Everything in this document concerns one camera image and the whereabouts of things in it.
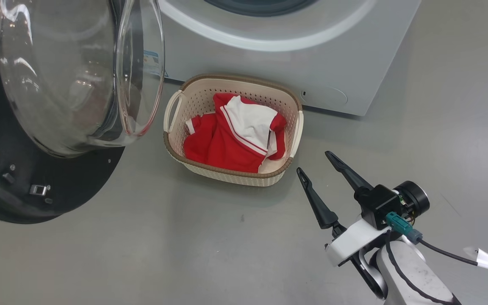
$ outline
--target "black cable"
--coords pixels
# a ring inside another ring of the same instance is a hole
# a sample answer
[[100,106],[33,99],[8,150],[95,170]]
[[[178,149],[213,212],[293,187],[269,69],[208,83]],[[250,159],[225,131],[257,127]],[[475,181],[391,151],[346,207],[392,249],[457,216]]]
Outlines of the black cable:
[[418,241],[420,243],[422,243],[422,245],[424,245],[425,247],[431,249],[431,250],[434,250],[440,254],[443,254],[445,256],[448,256],[448,257],[451,257],[453,259],[456,259],[458,261],[461,261],[463,263],[466,263],[466,264],[470,264],[470,265],[474,265],[474,266],[477,266],[478,265],[478,262],[475,262],[475,261],[472,261],[471,259],[467,259],[467,258],[463,258],[463,257],[460,257],[459,255],[455,255],[453,253],[449,253],[448,251],[444,251],[440,248],[437,248],[437,247],[434,247],[433,245],[429,244],[428,242],[426,241],[423,241],[423,239],[421,238],[418,238]]
[[399,265],[395,261],[395,256],[393,255],[393,251],[391,250],[391,230],[387,231],[387,234],[385,235],[385,249],[387,250],[387,254],[389,255],[389,260],[391,261],[391,264],[395,267],[396,272],[399,274],[399,276],[406,282],[406,284],[409,286],[409,288],[412,288],[415,292],[417,292],[421,297],[424,297],[425,299],[428,299],[430,301],[433,301],[434,303],[442,304],[442,305],[455,305],[456,303],[454,301],[442,301],[441,299],[436,299],[435,297],[432,297],[426,293],[424,293],[421,289],[417,288],[408,277],[405,276],[405,274],[400,270]]

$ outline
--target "white cable tag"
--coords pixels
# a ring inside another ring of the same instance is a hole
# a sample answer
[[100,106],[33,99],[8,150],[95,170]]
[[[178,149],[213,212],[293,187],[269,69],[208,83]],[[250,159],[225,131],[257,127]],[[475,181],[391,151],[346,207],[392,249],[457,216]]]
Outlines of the white cable tag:
[[488,269],[488,253],[480,248],[465,247],[464,251],[470,258],[478,263],[478,267]]

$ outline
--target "red fabric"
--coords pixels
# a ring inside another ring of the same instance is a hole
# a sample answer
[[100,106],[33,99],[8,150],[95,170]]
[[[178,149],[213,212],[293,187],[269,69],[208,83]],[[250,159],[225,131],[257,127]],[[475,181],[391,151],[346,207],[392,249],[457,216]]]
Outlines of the red fabric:
[[[237,140],[221,111],[221,107],[234,96],[237,95],[215,94],[213,98],[215,113],[192,118],[195,133],[184,140],[184,152],[186,158],[202,164],[239,172],[258,172],[259,166],[265,160],[266,151],[261,154]],[[255,104],[242,97],[241,101],[245,104]],[[271,160],[279,159],[285,153],[283,139],[285,124],[285,118],[280,114],[277,114],[271,122],[271,130],[275,132],[277,140],[277,153],[269,157]]]

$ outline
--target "floor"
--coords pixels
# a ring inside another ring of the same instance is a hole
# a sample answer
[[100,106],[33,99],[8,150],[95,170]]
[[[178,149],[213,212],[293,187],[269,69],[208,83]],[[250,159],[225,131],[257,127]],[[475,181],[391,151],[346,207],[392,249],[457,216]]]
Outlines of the floor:
[[[379,305],[353,266],[328,262],[330,232],[294,173],[354,222],[360,210],[326,150],[373,185],[422,186],[432,207],[416,228],[433,245],[488,252],[488,2],[424,1],[368,114],[306,112],[294,164],[273,187],[188,172],[165,151],[161,121],[83,207],[0,222],[0,305]],[[488,304],[488,270],[420,249],[463,304]]]

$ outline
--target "cable connector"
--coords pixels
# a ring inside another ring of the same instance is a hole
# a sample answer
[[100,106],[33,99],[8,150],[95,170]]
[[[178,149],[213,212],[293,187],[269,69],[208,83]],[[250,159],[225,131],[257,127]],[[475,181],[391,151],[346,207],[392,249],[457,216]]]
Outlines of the cable connector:
[[423,237],[421,232],[415,230],[409,222],[395,212],[389,212],[385,217],[385,220],[387,220],[387,224],[391,226],[393,230],[406,236],[414,245],[417,245],[419,243],[418,239]]

